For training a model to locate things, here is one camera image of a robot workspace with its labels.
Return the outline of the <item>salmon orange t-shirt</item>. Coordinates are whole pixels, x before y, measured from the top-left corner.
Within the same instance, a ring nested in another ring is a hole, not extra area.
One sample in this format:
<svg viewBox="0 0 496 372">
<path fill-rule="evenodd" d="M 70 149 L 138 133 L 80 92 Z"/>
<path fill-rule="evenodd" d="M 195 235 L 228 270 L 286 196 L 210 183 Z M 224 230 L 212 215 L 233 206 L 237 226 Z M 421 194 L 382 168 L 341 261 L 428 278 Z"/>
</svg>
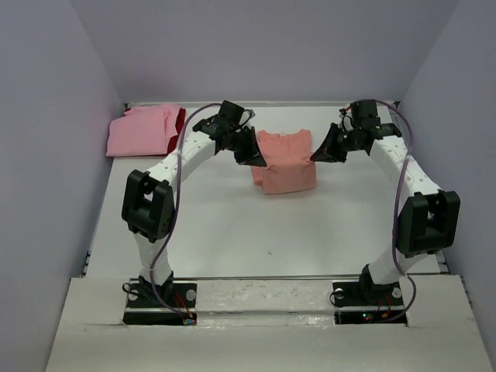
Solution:
<svg viewBox="0 0 496 372">
<path fill-rule="evenodd" d="M 281 195 L 316 188 L 317 174 L 312 155 L 312 133 L 302 129 L 292 134 L 257 132 L 257 141 L 267 163 L 251 167 L 253 183 L 266 195 Z"/>
</svg>

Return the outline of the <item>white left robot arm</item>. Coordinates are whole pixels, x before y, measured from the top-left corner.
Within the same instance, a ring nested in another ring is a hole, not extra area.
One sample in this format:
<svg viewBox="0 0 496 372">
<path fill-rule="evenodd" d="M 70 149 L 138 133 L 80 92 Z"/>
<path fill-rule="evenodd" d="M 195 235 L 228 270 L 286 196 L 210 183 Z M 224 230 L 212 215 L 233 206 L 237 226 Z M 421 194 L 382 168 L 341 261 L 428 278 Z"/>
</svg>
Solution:
<svg viewBox="0 0 496 372">
<path fill-rule="evenodd" d="M 126 289 L 156 306 L 167 308 L 173 293 L 167 245 L 177 224 L 183 181 L 222 151 L 232 152 L 239 165 L 267 164 L 250 124 L 254 111 L 230 101 L 213 106 L 217 113 L 206 119 L 195 119 L 200 109 L 185 119 L 176 148 L 161 162 L 145 171 L 133 170 L 126 179 L 122 219 L 141 263 L 137 285 L 127 284 Z"/>
</svg>

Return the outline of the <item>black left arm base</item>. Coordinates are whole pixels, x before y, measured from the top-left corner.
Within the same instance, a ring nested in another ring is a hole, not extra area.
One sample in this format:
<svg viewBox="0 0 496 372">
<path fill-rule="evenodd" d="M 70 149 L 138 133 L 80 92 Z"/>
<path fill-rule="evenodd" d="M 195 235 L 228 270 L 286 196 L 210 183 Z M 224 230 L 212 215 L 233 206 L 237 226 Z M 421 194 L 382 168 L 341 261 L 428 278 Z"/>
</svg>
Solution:
<svg viewBox="0 0 496 372">
<path fill-rule="evenodd" d="M 164 306 L 152 290 L 143 290 L 138 280 L 122 285 L 126 305 L 122 321 L 128 326 L 195 326 L 198 285 L 175 281 Z"/>
</svg>

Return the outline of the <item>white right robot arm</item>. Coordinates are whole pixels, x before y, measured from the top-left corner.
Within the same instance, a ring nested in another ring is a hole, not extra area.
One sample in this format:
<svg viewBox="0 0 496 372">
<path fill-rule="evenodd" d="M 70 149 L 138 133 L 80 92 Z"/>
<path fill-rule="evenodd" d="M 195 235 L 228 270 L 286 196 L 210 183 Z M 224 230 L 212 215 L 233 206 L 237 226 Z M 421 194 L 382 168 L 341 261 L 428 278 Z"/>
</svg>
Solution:
<svg viewBox="0 0 496 372">
<path fill-rule="evenodd" d="M 383 123 L 379 105 L 378 100 L 362 99 L 341 109 L 341 122 L 331 124 L 311 156 L 313 162 L 344 163 L 348 153 L 363 151 L 395 188 L 391 243 L 362 269 L 357 282 L 336 296 L 339 307 L 380 305 L 411 267 L 452 246 L 456 234 L 459 195 L 431 180 L 412 156 L 412 131 Z"/>
</svg>

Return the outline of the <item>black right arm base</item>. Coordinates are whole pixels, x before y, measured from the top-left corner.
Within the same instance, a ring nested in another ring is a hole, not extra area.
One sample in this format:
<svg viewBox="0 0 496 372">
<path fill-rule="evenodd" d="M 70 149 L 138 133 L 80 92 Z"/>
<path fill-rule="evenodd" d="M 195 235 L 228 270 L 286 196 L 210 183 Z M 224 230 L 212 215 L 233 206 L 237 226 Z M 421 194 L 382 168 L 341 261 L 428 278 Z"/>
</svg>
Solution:
<svg viewBox="0 0 496 372">
<path fill-rule="evenodd" d="M 358 281 L 333 282 L 329 301 L 338 326 L 408 324 L 406 314 L 402 313 L 405 303 L 398 282 L 371 294 L 364 294 Z"/>
</svg>

